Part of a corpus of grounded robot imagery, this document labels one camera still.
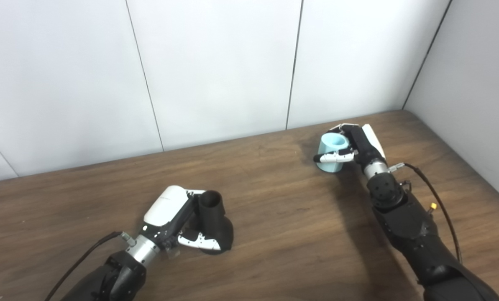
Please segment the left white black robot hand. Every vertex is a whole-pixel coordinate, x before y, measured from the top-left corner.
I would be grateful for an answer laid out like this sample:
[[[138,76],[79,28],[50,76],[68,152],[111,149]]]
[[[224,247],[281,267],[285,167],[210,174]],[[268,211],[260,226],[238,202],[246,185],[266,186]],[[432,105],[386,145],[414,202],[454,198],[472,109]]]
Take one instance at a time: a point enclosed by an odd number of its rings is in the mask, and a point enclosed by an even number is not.
[[[139,235],[169,256],[175,256],[180,245],[212,255],[223,253],[217,239],[205,235],[203,230],[185,227],[191,218],[198,216],[199,200],[206,192],[168,186],[145,213]]]

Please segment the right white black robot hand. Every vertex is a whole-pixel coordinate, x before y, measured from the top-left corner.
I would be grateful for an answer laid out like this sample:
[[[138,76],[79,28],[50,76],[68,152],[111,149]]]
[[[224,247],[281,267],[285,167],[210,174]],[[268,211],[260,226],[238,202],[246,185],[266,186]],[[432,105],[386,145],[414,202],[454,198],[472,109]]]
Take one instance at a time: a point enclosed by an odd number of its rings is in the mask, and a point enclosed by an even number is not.
[[[379,161],[387,163],[382,146],[369,124],[343,123],[330,128],[327,134],[345,138],[345,148],[319,152],[313,157],[315,163],[355,162],[362,167]]]

